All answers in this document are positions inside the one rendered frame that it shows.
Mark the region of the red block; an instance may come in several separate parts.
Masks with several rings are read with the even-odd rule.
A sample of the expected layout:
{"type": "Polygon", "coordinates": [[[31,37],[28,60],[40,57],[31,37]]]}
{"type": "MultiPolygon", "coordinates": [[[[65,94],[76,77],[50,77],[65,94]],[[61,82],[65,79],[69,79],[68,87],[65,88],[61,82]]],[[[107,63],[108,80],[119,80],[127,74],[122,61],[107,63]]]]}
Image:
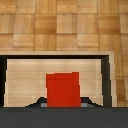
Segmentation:
{"type": "Polygon", "coordinates": [[[80,107],[79,73],[46,75],[48,107],[80,107]]]}

